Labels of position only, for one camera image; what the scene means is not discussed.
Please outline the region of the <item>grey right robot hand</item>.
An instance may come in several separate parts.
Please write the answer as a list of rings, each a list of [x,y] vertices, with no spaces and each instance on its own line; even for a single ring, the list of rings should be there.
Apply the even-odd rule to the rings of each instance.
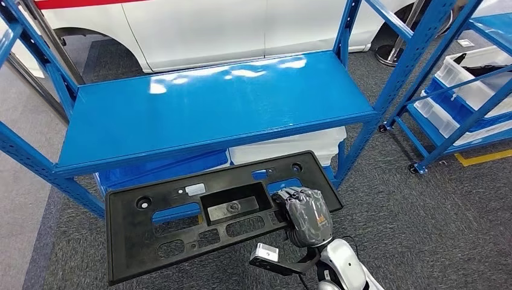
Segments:
[[[272,195],[287,220],[289,240],[298,248],[318,247],[330,240],[333,221],[321,191],[286,187]]]

